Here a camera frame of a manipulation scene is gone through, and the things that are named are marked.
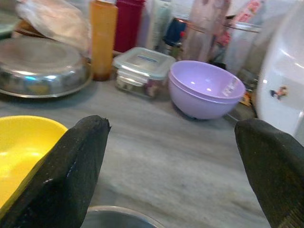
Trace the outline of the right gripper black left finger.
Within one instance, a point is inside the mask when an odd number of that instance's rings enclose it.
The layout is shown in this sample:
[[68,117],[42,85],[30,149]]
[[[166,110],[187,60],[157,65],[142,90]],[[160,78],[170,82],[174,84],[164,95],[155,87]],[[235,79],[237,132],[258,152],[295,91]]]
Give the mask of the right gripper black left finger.
[[3,228],[78,228],[91,202],[111,126],[92,115],[68,129],[0,210]]

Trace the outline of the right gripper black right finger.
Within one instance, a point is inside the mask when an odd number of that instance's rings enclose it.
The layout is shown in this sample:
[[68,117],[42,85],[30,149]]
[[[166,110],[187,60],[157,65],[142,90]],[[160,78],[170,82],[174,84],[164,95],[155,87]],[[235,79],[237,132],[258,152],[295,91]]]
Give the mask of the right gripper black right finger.
[[273,228],[304,226],[304,148],[260,119],[239,121],[237,147],[249,184]]

